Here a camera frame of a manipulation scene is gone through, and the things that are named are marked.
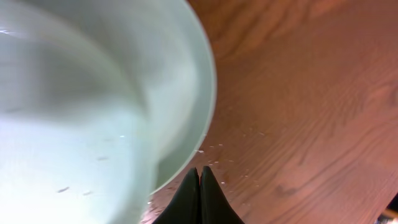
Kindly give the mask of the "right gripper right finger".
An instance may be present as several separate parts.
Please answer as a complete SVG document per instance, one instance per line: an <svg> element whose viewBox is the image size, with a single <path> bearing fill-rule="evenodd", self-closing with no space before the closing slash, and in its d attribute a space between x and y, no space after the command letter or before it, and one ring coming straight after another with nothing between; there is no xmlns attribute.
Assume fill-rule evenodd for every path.
<svg viewBox="0 0 398 224"><path fill-rule="evenodd" d="M202 224L244 224L225 197L216 177L204 166L200 177Z"/></svg>

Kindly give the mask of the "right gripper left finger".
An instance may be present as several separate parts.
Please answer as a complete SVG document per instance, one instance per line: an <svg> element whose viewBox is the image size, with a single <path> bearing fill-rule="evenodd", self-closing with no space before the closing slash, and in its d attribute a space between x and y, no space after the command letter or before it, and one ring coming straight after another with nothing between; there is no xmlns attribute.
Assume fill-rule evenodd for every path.
<svg viewBox="0 0 398 224"><path fill-rule="evenodd" d="M196 168L190 169L170 203L152 224L198 224L200 222L200 181Z"/></svg>

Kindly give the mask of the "light blue plate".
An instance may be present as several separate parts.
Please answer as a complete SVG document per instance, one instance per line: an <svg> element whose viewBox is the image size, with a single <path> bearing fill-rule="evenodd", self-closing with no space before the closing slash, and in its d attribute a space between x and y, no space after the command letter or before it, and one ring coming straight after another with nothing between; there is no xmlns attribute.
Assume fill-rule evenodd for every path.
<svg viewBox="0 0 398 224"><path fill-rule="evenodd" d="M139 223L215 96L186 1L2 1L1 222Z"/></svg>

